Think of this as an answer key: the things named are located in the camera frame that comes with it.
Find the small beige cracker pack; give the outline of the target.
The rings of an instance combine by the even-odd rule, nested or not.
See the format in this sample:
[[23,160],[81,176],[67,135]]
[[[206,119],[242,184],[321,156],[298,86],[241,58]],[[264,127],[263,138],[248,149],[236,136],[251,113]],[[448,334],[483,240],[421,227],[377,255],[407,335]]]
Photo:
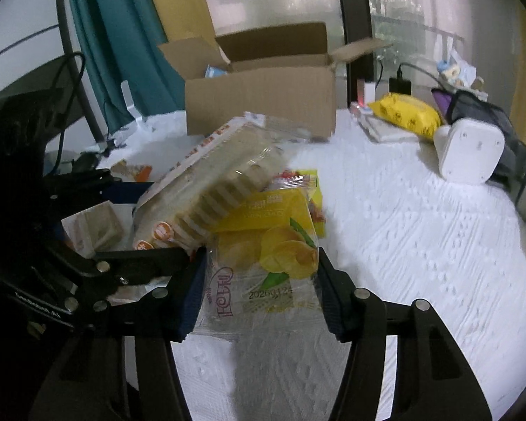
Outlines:
[[104,201],[61,220],[69,246],[89,259],[108,250],[124,237],[123,228],[111,201]]

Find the yellow potato chip bag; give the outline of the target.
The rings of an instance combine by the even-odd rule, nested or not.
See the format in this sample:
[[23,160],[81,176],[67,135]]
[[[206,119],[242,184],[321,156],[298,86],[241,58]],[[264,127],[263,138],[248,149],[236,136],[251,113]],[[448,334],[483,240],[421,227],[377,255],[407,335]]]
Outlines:
[[199,335],[233,338],[318,323],[319,242],[301,189],[251,195],[214,228],[207,256]]

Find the beige sandwich cracker pack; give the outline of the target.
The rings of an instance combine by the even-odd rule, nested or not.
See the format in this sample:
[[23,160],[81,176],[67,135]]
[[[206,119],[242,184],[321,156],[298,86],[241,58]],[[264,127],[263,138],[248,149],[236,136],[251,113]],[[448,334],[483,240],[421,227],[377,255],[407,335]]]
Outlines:
[[205,244],[210,233],[286,165],[284,142],[309,142],[311,131],[251,112],[220,126],[139,198],[133,248]]

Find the clear white snack bag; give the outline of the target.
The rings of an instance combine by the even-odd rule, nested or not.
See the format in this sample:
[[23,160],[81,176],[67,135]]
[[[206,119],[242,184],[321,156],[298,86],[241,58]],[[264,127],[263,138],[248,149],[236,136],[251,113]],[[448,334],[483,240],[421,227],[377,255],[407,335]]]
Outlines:
[[206,67],[205,71],[205,78],[215,78],[227,75],[228,71],[226,71],[222,67],[215,67],[215,66],[208,66]]

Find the yellow small snack bag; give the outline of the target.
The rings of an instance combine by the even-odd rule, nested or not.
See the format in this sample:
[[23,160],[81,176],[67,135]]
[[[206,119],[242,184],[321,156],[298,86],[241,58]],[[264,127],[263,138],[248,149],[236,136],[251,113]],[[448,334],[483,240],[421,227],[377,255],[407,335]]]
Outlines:
[[315,169],[287,169],[274,176],[267,187],[268,191],[281,189],[300,189],[304,193],[317,237],[324,239],[327,221],[317,171]]

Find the white router antenna device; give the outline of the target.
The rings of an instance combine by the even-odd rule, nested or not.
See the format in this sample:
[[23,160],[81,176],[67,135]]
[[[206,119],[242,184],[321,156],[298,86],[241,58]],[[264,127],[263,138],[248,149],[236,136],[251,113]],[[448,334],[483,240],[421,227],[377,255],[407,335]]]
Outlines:
[[130,123],[122,126],[115,134],[114,141],[117,146],[121,146],[129,137],[136,132],[146,131],[147,126],[145,125],[145,119],[139,107],[136,105],[136,101],[133,97],[131,87],[127,80],[120,83],[120,90],[122,93],[123,102],[125,107],[133,118]]

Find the white plastic appliance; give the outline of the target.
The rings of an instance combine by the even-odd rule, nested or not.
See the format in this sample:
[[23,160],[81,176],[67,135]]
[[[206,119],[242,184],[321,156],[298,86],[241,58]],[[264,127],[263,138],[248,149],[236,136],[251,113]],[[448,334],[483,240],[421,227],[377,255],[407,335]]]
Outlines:
[[460,185],[487,182],[505,148],[504,133],[498,126],[469,118],[440,126],[433,142],[441,177]]

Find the dark bag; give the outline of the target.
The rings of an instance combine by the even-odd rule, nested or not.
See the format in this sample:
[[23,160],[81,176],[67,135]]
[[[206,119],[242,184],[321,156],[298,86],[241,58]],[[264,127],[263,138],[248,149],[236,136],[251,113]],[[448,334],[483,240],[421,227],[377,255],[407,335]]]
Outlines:
[[440,176],[459,185],[498,185],[517,196],[526,175],[526,145],[507,114],[466,90],[431,93],[444,117],[433,136]]

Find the teal curtain left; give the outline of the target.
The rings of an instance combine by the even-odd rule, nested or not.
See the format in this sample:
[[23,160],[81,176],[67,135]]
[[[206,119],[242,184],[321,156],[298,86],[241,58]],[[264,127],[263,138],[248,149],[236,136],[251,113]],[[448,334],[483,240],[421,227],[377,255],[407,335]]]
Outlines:
[[108,131],[133,119],[120,84],[143,114],[185,108],[185,84],[159,45],[167,37],[153,0],[69,0],[86,70]]

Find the brown cardboard box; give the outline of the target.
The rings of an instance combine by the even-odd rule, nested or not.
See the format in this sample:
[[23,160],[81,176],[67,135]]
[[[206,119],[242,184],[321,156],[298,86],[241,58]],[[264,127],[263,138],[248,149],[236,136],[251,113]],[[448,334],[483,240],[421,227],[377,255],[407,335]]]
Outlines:
[[[330,51],[322,22],[254,28],[216,37],[216,47],[188,38],[160,45],[185,82],[187,129],[208,135],[246,112],[299,123],[327,139],[336,126],[336,69],[388,43],[365,38]],[[227,75],[205,78],[206,67]]]

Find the yellow curtain left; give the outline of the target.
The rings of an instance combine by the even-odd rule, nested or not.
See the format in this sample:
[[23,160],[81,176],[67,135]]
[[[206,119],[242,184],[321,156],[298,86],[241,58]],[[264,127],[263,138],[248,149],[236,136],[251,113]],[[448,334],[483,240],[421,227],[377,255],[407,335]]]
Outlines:
[[206,0],[153,0],[169,41],[202,38],[216,47],[215,28]]

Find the white charger with red light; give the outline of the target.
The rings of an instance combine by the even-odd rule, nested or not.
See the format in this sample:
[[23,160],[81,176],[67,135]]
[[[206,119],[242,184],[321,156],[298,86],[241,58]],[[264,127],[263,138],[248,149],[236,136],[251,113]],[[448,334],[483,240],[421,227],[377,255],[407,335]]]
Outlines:
[[376,83],[357,80],[357,101],[359,107],[368,107],[376,100]]

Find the black power adapter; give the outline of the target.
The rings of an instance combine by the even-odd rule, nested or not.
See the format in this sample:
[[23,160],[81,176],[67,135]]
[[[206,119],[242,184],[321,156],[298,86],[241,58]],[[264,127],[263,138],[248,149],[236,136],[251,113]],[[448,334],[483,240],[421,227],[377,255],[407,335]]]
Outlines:
[[389,80],[389,93],[411,95],[411,80],[399,76],[392,76]]

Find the crumpled white plastic bag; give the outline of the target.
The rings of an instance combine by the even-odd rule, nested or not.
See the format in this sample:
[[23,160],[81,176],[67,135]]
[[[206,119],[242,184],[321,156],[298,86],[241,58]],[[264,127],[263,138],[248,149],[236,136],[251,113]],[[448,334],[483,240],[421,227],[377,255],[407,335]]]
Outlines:
[[449,86],[451,90],[468,91],[481,101],[487,101],[485,80],[477,74],[477,68],[469,64],[455,48],[450,50],[446,60],[441,60],[437,64],[437,71],[443,84]]

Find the black window frame post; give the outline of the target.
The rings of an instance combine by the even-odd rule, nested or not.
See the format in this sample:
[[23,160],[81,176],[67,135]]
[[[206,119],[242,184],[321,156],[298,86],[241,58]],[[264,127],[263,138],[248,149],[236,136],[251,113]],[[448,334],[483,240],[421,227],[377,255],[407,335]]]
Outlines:
[[[369,38],[373,35],[370,0],[340,0],[340,7],[346,44]],[[374,64],[373,56],[367,54],[347,65],[348,103],[357,99],[358,79],[365,79],[369,82],[373,79]]]

